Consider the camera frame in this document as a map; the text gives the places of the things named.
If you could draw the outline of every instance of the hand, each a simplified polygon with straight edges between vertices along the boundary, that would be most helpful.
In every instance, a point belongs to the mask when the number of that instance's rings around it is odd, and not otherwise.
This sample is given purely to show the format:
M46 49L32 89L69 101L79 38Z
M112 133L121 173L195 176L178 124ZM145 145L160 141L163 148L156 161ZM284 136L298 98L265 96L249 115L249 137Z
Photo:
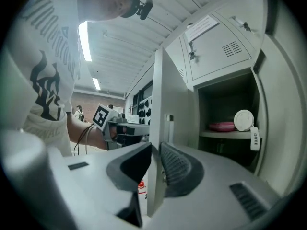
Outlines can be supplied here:
M117 132L116 132L116 126L112 126L110 128L110 135L112 139L116 138ZM94 147L98 147L99 149L107 150L106 142L103 139L103 135L100 129L97 127L94 127L88 136L88 144Z

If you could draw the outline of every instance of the label sticker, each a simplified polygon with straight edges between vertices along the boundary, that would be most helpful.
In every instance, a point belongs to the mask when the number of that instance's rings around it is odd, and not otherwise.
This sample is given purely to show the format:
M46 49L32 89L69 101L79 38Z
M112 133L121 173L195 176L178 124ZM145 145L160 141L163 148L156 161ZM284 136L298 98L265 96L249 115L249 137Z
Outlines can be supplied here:
M252 151L259 151L260 149L260 136L257 127L253 126L250 128L251 139L250 139L250 149Z

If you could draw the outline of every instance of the robotic arm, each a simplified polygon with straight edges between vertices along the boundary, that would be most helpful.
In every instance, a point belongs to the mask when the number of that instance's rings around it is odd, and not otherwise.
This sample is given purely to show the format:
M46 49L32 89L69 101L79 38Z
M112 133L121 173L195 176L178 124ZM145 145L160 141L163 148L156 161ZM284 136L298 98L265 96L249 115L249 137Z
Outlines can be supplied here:
M99 104L93 117L93 123L102 131L107 150L114 150L141 142L149 135L149 125L130 124L125 114L119 114L111 108ZM116 127L117 137L112 138L110 129Z

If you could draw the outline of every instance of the shelf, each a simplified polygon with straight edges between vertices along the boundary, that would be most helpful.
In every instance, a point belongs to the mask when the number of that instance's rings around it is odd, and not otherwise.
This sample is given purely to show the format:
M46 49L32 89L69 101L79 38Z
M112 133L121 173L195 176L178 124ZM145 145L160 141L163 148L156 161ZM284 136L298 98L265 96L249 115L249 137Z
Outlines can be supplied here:
M205 130L203 132L200 132L200 136L209 137L209 138L220 138L220 139L250 139L251 133L250 131L216 132L211 130Z

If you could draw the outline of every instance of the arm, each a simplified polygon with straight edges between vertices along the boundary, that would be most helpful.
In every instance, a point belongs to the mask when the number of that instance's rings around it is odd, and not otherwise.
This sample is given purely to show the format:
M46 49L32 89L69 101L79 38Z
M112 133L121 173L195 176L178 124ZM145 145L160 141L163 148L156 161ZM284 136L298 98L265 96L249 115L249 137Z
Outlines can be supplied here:
M77 143L81 133L89 127L91 124L84 123L74 117L72 113L67 113L67 130L69 138L72 142ZM85 137L79 142L79 144L85 145ZM98 147L106 150L106 142L103 140L103 135L100 129L94 127L88 134L87 144L89 146Z

